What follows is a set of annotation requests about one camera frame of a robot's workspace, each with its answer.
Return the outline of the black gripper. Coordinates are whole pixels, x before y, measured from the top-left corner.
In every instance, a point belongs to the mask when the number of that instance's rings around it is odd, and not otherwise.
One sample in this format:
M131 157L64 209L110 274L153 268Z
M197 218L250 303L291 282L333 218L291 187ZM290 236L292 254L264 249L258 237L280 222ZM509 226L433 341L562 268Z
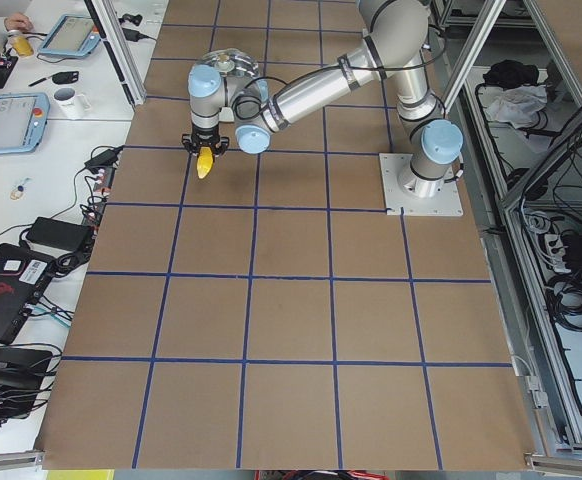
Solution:
M192 156L196 156L197 150L200 150L201 147L207 146L212 149L215 157L220 157L225 154L229 147L229 138L221 136L218 127L193 127L191 133L182 135L181 143Z

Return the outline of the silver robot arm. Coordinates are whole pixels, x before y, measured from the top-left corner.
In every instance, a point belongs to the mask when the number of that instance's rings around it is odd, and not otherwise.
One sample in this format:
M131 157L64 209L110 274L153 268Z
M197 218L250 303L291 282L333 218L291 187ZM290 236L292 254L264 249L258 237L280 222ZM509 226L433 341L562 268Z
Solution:
M228 48L207 53L188 75L191 130L182 137L204 178L230 140L221 135L222 111L232 112L235 138L248 154L270 146L273 134L377 80L393 79L397 112L414 153L397 175L402 191L416 198L435 196L450 176L463 144L459 128L441 118L441 102L430 88L422 55L430 27L420 1L360 1L365 23L360 45L333 64L304 74L272 93L256 60Z

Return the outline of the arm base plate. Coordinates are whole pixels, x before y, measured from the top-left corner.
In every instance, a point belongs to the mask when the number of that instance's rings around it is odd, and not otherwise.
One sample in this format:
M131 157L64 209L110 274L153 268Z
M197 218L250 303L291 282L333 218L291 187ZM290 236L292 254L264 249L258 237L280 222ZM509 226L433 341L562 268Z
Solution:
M454 172L447 166L437 180L424 180L411 170L412 154L381 153L380 171L388 215L461 217L463 208Z

